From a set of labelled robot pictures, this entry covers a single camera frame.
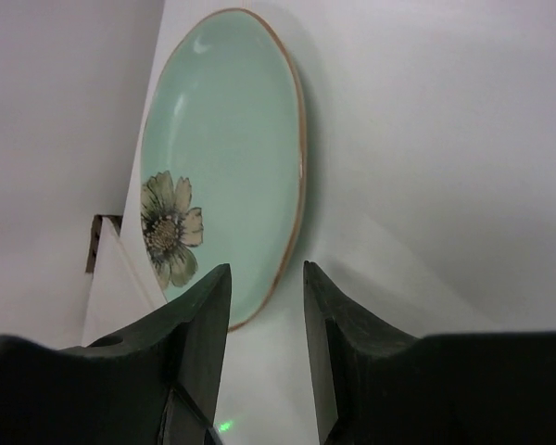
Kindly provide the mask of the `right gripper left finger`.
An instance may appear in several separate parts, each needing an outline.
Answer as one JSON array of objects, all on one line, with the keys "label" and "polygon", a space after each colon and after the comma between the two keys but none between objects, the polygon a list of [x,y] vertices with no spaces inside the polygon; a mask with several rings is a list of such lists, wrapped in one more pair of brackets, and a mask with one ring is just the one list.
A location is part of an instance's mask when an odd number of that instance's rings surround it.
[{"label": "right gripper left finger", "polygon": [[0,444],[217,444],[232,295],[219,265],[86,347],[0,335]]}]

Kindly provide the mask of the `mint green flower plate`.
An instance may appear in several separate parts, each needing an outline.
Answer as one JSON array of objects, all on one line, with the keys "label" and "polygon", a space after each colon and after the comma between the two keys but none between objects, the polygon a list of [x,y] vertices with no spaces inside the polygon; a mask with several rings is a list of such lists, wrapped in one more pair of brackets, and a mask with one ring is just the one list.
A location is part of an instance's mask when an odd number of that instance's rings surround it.
[{"label": "mint green flower plate", "polygon": [[187,33],[159,75],[140,146],[140,228],[166,299],[232,270],[229,326],[267,304],[305,205],[307,128],[296,66],[244,8]]}]

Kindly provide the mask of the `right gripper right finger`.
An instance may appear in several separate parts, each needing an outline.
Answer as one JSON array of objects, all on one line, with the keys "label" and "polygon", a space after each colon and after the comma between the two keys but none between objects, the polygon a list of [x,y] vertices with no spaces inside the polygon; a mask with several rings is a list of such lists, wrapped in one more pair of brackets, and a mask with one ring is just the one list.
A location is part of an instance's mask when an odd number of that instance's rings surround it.
[{"label": "right gripper right finger", "polygon": [[413,337],[303,266],[322,444],[556,444],[556,332]]}]

